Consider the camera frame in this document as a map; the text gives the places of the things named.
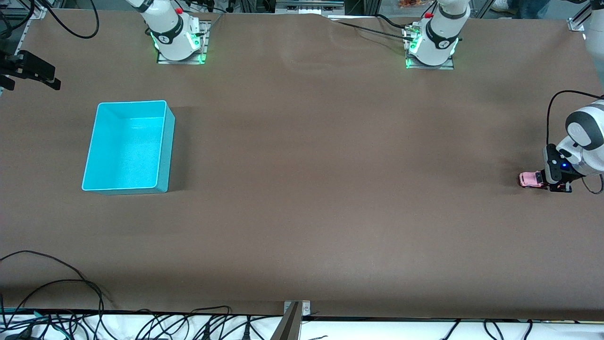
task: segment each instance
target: brown table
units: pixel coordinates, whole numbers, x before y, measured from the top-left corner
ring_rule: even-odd
[[[427,71],[397,39],[316,15],[225,15],[203,66],[157,65],[138,13],[100,18],[88,41],[36,21],[24,49],[63,87],[0,98],[2,254],[60,257],[115,309],[604,319],[604,198],[515,182],[543,167],[551,95],[601,91],[564,22],[470,20],[456,69]],[[170,192],[83,192],[97,104],[151,99],[176,116]],[[588,102],[560,97],[552,140]],[[73,277],[29,255],[0,269],[9,304]],[[30,306],[95,308],[74,286]]]

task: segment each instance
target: shoe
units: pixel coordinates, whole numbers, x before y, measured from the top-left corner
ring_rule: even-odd
[[[507,4],[507,0],[495,0],[491,6],[491,9],[495,12],[508,12],[511,14],[516,14],[517,12],[516,10],[510,8],[510,6]]]

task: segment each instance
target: person's leg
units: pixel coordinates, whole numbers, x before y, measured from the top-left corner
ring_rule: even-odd
[[[550,0],[519,0],[516,19],[543,19]]]

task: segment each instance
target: blue plastic bin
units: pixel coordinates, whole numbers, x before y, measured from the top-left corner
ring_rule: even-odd
[[[174,115],[165,100],[98,104],[82,190],[168,191],[173,137]]]

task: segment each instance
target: metal post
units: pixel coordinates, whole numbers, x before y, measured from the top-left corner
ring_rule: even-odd
[[[591,5],[587,3],[581,10],[572,18],[567,19],[568,29],[574,32],[584,31],[583,23],[591,16]]]
[[[292,302],[281,321],[279,321],[279,325],[275,333],[272,334],[271,340],[299,340],[302,312],[302,301]]]

